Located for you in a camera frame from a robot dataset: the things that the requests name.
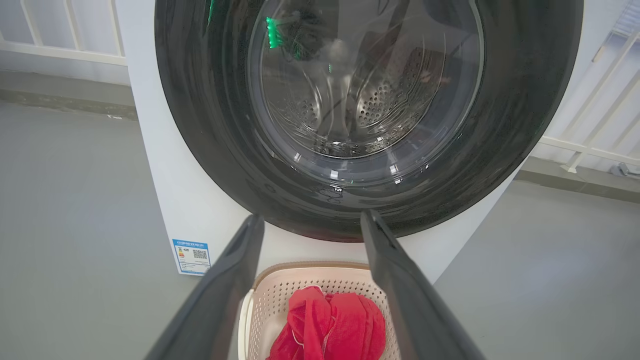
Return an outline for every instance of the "blue and white sticker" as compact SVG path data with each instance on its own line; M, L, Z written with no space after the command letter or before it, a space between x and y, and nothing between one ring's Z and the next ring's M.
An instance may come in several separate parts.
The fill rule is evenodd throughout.
M173 239L173 249L181 272L204 275L211 267L209 247L205 243Z

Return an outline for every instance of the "red garment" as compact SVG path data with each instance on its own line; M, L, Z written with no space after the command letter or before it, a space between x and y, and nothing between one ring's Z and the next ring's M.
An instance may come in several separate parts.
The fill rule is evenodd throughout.
M287 324L268 360L378 360L385 341L385 319L373 301L309 286L289 299Z

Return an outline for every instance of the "basket rim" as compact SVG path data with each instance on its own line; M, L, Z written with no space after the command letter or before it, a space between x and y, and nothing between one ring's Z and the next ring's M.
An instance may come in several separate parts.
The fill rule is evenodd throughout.
M294 261L290 263L280 263L269 266L268 268L263 270L255 278L251 289L255 291L262 280L277 271L290 270L295 268L349 268L356 270L370 270L368 264L357 263L354 261Z

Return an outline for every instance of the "white washing machine body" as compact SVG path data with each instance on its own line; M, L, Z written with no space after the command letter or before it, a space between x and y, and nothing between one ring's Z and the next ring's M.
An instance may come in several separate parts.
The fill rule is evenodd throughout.
M582 38L564 99L571 96L572 89L577 86L580 76L615 23L623 3L622 0L585 2ZM250 213L207 175L174 122L158 71L155 5L155 0L118 0L118 20L140 128L168 235L167 239L159 241L166 241L169 245L167 251L172 252L178 271L193 275L201 272L202 267L190 272L182 266L174 240L206 244L213 263ZM407 254L431 282L440 277L462 249L516 172L459 215L399 239ZM309 260L366 263L367 256L362 243L316 240L266 224L259 272L277 263Z

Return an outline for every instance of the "qr code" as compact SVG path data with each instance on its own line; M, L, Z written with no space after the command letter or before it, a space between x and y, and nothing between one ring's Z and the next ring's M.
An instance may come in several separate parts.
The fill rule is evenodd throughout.
M197 258L197 259L206 259L207 258L207 252L204 250L194 250L193 251L193 257Z

